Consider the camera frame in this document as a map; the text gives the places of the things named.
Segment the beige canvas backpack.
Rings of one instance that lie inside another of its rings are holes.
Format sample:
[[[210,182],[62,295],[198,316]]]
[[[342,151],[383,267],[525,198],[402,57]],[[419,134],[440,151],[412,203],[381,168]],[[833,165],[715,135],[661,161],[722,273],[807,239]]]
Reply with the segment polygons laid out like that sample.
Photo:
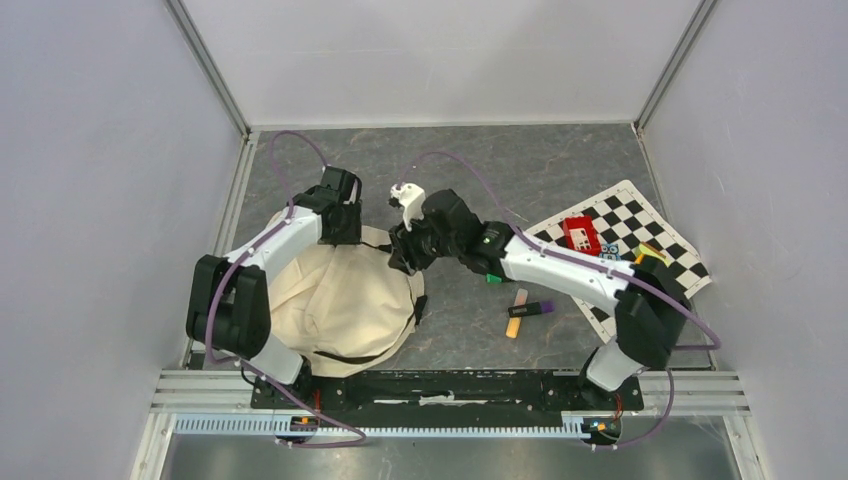
[[[280,382],[303,366],[345,378],[381,364],[415,332],[427,303],[422,273],[389,265],[389,234],[365,226],[357,245],[313,245],[269,287],[270,335],[252,364]]]

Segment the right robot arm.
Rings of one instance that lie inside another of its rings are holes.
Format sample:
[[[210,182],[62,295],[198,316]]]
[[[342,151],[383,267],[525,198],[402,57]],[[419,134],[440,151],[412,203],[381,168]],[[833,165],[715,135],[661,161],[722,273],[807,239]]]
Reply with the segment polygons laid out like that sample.
[[[530,237],[501,221],[481,221],[451,189],[427,194],[412,183],[390,190],[402,221],[389,231],[390,267],[404,273],[453,258],[470,271],[527,282],[584,300],[609,314],[614,338],[590,355],[577,382],[591,408],[612,401],[624,381],[667,368],[689,303],[670,268],[657,258],[602,259]]]

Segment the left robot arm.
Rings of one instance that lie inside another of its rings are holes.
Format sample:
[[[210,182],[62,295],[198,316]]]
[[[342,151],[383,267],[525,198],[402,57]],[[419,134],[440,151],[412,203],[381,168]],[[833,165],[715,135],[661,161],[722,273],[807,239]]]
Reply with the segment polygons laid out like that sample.
[[[310,247],[360,242],[361,191],[354,173],[327,167],[318,184],[295,195],[252,240],[224,256],[197,261],[185,331],[205,345],[208,361],[239,360],[274,379],[276,394],[290,407],[312,399],[307,360],[271,332],[269,287]]]

